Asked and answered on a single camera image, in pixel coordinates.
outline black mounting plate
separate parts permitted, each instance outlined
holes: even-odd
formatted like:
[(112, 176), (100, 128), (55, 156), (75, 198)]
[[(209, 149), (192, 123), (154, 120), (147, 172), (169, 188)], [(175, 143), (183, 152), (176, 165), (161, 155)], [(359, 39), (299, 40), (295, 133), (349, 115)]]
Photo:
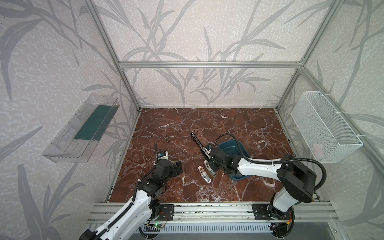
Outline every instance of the black mounting plate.
[(173, 213), (175, 205), (173, 204), (160, 204), (160, 215), (156, 218), (156, 221), (171, 221), (173, 220)]
[[(277, 220), (269, 216), (267, 210), (268, 205), (269, 204), (252, 204), (252, 210), (253, 214), (255, 215), (255, 220)], [(288, 209), (288, 211), (286, 211), (284, 215), (281, 216), (278, 220), (289, 220), (291, 218), (291, 214), (291, 210)]]

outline leaf patterned wallpaper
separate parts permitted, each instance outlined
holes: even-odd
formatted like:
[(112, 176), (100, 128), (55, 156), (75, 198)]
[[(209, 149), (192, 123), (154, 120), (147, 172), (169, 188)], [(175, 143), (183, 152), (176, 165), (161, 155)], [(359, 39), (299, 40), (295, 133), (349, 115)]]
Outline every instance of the leaf patterned wallpaper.
[[(0, 239), (78, 239), (137, 111), (82, 1), (0, 1)], [(120, 107), (91, 159), (41, 154), (90, 93)]]
[[(299, 61), (332, 1), (94, 2), (120, 61)], [(144, 107), (261, 107), (276, 106), (293, 69), (125, 73)]]
[[(384, 153), (384, 1), (344, 1), (306, 68)], [(311, 152), (290, 113), (302, 91), (313, 91), (300, 77), (280, 113), (301, 156)], [(359, 149), (339, 163), (326, 164), (319, 189), (330, 200), (351, 240), (384, 235), (384, 177)]]

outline metal mesh basket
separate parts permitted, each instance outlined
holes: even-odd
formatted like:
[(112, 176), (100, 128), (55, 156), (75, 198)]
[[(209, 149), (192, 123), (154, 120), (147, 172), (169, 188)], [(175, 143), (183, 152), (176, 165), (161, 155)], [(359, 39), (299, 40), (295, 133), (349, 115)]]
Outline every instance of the metal mesh basket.
[(321, 163), (339, 162), (362, 146), (340, 112), (319, 91), (303, 92), (291, 115)]

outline transparent plastic container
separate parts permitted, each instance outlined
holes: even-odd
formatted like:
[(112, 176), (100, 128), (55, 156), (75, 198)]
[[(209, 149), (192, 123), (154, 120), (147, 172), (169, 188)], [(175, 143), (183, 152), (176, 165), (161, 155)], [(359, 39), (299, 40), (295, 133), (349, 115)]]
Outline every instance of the transparent plastic container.
[(117, 99), (92, 93), (43, 156), (53, 162), (87, 162), (120, 106)]
[(303, 92), (291, 115), (321, 163), (339, 162), (363, 145), (340, 112), (319, 91)]

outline brown marble table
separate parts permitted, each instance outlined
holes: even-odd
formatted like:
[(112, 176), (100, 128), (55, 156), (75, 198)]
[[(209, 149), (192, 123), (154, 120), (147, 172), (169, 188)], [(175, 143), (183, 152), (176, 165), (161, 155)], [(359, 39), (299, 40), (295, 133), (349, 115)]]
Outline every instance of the brown marble table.
[[(143, 109), (110, 202), (126, 202), (132, 196), (137, 179), (153, 166), (155, 142), (159, 151), (168, 151), (171, 161), (183, 161), (183, 174), (170, 179), (166, 192), (159, 197), (163, 202), (269, 201), (282, 188), (279, 181), (266, 177), (234, 182), (221, 170), (208, 184), (197, 169), (204, 166), (204, 158), (191, 132), (203, 145), (230, 132), (254, 158), (292, 154), (272, 108)], [(229, 139), (225, 136), (219, 142)]]

